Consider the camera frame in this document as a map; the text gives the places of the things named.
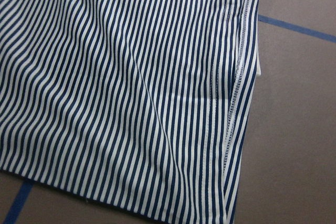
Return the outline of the striped polo shirt white collar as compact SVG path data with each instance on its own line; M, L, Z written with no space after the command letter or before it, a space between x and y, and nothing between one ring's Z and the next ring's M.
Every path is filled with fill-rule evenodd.
M1 170L233 223L259 0L1 0Z

